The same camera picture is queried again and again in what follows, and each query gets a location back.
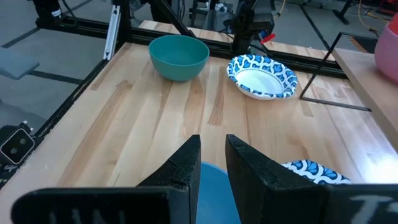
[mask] blue and white paper plate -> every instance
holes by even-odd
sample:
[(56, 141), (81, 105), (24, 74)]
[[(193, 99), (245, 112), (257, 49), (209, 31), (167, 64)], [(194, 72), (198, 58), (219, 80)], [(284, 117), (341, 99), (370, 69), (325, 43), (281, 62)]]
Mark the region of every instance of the blue and white paper plate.
[(259, 100), (291, 97), (297, 86), (297, 76), (293, 71), (260, 55), (234, 57), (226, 72), (244, 94)]

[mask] paper plate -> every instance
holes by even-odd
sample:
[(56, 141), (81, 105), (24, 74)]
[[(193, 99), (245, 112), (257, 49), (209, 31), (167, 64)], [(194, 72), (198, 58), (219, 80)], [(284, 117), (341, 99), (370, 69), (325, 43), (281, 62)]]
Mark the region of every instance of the paper plate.
[(227, 74), (244, 94), (259, 100), (291, 97), (297, 86), (297, 77), (293, 71), (260, 55), (232, 58)]

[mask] teal bowl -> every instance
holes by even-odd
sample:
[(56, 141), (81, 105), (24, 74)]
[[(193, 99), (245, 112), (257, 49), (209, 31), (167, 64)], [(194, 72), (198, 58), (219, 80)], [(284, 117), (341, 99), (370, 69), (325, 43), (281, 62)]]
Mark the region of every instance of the teal bowl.
[(184, 35), (159, 37), (148, 48), (155, 69), (163, 77), (178, 82), (195, 78), (210, 54), (202, 41)]

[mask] pink bowl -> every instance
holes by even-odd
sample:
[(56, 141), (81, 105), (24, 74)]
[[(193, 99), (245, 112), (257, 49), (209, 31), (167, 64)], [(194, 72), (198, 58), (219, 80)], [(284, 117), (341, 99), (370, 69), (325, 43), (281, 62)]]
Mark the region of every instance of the pink bowl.
[(374, 59), (382, 74), (398, 84), (398, 35), (388, 25), (377, 42)]

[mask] wooden table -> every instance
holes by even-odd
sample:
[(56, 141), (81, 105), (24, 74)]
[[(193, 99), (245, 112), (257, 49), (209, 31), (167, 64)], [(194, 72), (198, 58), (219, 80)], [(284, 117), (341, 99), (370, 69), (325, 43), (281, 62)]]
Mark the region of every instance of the wooden table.
[(336, 49), (333, 55), (359, 97), (372, 109), (374, 119), (384, 134), (398, 150), (398, 86), (381, 75), (373, 54)]
[[(176, 32), (170, 24), (152, 21), (142, 27)], [(224, 34), (193, 31), (199, 37), (230, 41)], [(275, 42), (269, 46), (324, 55)], [(398, 182), (379, 173), (387, 169), (381, 162), (397, 162), (398, 157), (370, 113), (299, 100), (308, 81), (308, 74), (300, 72), (291, 98), (246, 97), (226, 76), (227, 63), (211, 57), (198, 77), (174, 83), (154, 70), (147, 46), (124, 44), (0, 190), (2, 223), (10, 223), (4, 217), (12, 203), (31, 190), (135, 186), (192, 134), (201, 136), (202, 160), (222, 169), (225, 136), (231, 133), (277, 162), (311, 159), (354, 182)], [(315, 80), (308, 94), (356, 100), (346, 80), (327, 77)]]

